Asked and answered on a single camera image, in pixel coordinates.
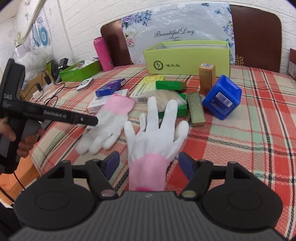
blue container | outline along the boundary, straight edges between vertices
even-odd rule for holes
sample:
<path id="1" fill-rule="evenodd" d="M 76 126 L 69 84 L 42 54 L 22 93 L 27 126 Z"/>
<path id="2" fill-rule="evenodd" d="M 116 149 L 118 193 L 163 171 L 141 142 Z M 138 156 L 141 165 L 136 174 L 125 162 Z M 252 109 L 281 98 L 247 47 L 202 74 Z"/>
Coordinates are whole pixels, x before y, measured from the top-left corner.
<path id="1" fill-rule="evenodd" d="M 114 80 L 96 90 L 96 96 L 112 95 L 126 84 L 126 79 Z"/>
<path id="2" fill-rule="evenodd" d="M 221 75 L 205 97 L 202 105 L 208 108 L 218 119 L 224 120 L 239 106 L 242 90 L 225 75 Z"/>

headboard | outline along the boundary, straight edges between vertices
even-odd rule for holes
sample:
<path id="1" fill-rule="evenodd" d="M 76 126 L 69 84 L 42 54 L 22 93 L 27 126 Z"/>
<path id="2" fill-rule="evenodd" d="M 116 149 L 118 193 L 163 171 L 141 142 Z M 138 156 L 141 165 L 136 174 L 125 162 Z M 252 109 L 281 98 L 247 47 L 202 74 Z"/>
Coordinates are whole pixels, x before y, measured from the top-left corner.
<path id="1" fill-rule="evenodd" d="M 281 21 L 273 13 L 230 5 L 236 65 L 279 72 L 281 63 Z M 121 20 L 101 28 L 114 66 L 132 64 L 121 28 Z"/>

pink bottle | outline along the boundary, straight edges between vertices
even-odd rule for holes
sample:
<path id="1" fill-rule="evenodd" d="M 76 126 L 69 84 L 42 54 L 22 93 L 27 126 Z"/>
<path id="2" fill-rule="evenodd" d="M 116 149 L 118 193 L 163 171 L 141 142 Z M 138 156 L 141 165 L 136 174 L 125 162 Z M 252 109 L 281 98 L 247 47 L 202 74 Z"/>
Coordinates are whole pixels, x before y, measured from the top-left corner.
<path id="1" fill-rule="evenodd" d="M 94 47 L 96 49 L 96 53 L 98 54 L 103 71 L 105 72 L 114 69 L 112 59 L 103 37 L 99 37 L 94 40 Z"/>

blue plastic bottle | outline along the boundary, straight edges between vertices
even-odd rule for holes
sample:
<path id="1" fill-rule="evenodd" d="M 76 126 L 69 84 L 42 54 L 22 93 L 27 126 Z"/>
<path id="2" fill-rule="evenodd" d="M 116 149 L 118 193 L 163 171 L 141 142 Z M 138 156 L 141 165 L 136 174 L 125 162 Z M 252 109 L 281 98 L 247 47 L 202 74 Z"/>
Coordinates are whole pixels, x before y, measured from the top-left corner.
<path id="1" fill-rule="evenodd" d="M 224 120 L 239 106 L 242 90 L 225 75 L 221 75 L 216 84 L 202 102 L 217 118 Z"/>

table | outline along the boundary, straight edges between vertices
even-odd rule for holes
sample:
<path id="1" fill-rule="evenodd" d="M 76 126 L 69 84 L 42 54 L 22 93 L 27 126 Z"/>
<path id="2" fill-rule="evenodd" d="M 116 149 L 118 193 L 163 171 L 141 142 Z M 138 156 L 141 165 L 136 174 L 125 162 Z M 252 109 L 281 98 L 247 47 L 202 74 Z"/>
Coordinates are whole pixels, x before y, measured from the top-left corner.
<path id="1" fill-rule="evenodd" d="M 91 87 L 77 92 L 63 89 L 56 107 L 86 113 L 86 107 L 94 91 L 109 81 L 126 78 L 123 88 L 133 91 L 136 84 L 148 75 L 145 66 L 129 65 L 99 73 Z M 225 120 L 219 120 L 205 111 L 206 123 L 202 127 L 190 127 L 188 138 L 180 151 L 185 151 L 195 160 L 207 159 L 216 165 L 237 161 L 272 188 L 282 199 L 284 209 L 276 230 L 287 238 L 295 232 L 295 153 L 296 153 L 296 83 L 286 75 L 271 71 L 232 66 L 230 78 L 242 89 L 241 104 Z M 186 92 L 199 89 L 199 76 L 166 75 L 167 80 L 185 81 Z M 60 86 L 51 85 L 38 102 L 55 93 Z M 129 120 L 136 132 L 139 116 L 147 111 L 146 104 L 136 104 L 129 113 Z M 178 118 L 177 122 L 187 118 Z M 31 158 L 40 174 L 50 170 L 61 160 L 83 164 L 87 160 L 103 159 L 112 151 L 120 153 L 121 162 L 110 182 L 120 194 L 128 189 L 128 150 L 124 132 L 110 150 L 101 150 L 96 155 L 79 156 L 75 145 L 84 128 L 65 123 L 53 123 L 31 152 Z M 166 190 L 177 193 L 188 183 L 178 165 L 177 157 L 168 168 Z M 211 187 L 221 184 L 213 181 Z"/>

